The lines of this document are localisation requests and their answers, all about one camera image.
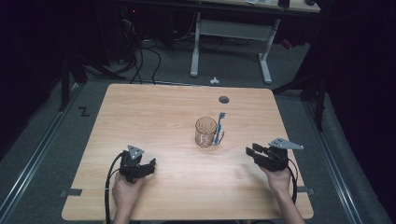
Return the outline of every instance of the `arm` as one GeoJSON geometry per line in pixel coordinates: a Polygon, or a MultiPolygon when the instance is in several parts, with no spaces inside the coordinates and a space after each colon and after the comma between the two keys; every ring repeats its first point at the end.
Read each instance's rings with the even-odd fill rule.
{"type": "Polygon", "coordinates": [[[113,198],[116,201],[117,212],[114,217],[114,224],[127,224],[131,219],[131,213],[136,204],[144,177],[136,180],[134,184],[129,183],[125,176],[116,173],[116,180],[113,186],[113,198]]]}
{"type": "Polygon", "coordinates": [[[305,223],[289,194],[289,170],[284,169],[283,171],[270,172],[265,168],[260,168],[267,174],[270,188],[276,197],[280,213],[282,214],[285,222],[288,224],[305,223]]]}

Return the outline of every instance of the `gray carpet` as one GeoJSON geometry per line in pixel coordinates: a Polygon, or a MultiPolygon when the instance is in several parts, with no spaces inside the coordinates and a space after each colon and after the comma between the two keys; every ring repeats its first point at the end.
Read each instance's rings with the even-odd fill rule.
{"type": "MultiPolygon", "coordinates": [[[[178,42],[178,45],[172,48],[154,42],[145,43],[145,46],[154,46],[151,49],[161,55],[161,64],[155,75],[158,84],[171,82],[210,86],[210,79],[216,77],[220,81],[218,86],[274,89],[293,80],[309,49],[308,45],[291,50],[274,45],[268,58],[274,83],[269,86],[263,83],[257,55],[252,53],[260,49],[260,42],[248,43],[242,48],[228,42],[220,46],[219,43],[204,42],[201,50],[200,74],[196,78],[191,78],[189,75],[192,46],[180,46],[188,43],[188,41],[178,42]]],[[[140,76],[144,80],[150,80],[159,59],[149,50],[143,50],[143,54],[144,63],[140,76]]],[[[117,70],[122,66],[113,64],[110,69],[117,70]]],[[[118,82],[129,82],[134,72],[135,68],[123,74],[127,80],[118,82]]],[[[106,87],[114,82],[116,81],[105,77],[90,76],[88,83],[81,87],[80,93],[64,114],[62,123],[49,142],[44,160],[13,209],[8,223],[74,223],[64,221],[61,217],[65,198],[60,197],[60,194],[72,184],[105,96],[106,87]],[[87,108],[88,117],[81,116],[82,110],[79,108],[82,106],[87,108]]],[[[311,124],[312,118],[304,107],[306,103],[300,102],[296,93],[298,91],[287,91],[277,95],[276,102],[290,141],[305,147],[305,150],[296,151],[295,155],[305,184],[315,192],[310,195],[315,214],[313,218],[307,220],[307,223],[349,223],[346,210],[324,160],[317,130],[311,124]]],[[[60,85],[57,85],[48,101],[31,117],[19,140],[1,160],[0,202],[6,199],[51,122],[58,116],[59,106],[60,85]]],[[[323,128],[323,134],[358,208],[362,223],[391,223],[350,150],[332,111],[329,97],[326,98],[323,128]]]]}

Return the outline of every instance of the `desk leg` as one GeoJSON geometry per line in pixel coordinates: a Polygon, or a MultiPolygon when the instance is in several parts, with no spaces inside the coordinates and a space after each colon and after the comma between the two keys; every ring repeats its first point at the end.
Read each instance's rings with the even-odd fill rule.
{"type": "Polygon", "coordinates": [[[194,43],[194,51],[192,52],[192,61],[191,61],[191,77],[198,76],[198,63],[199,63],[199,34],[201,28],[201,13],[197,12],[197,22],[195,24],[195,43],[194,43]]]}
{"type": "Polygon", "coordinates": [[[275,20],[274,25],[270,32],[270,36],[266,42],[264,52],[259,54],[260,65],[262,66],[262,75],[264,76],[264,82],[266,84],[272,83],[270,71],[268,70],[267,56],[268,56],[268,53],[270,52],[270,49],[271,49],[272,43],[274,41],[279,23],[280,23],[280,19],[275,20]]]}

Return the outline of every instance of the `glass cup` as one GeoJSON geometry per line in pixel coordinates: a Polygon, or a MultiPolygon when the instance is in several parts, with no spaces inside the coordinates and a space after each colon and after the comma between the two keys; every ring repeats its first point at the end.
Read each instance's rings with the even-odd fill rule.
{"type": "Polygon", "coordinates": [[[200,147],[209,147],[215,138],[218,124],[209,117],[203,117],[195,123],[195,142],[200,147]]]}

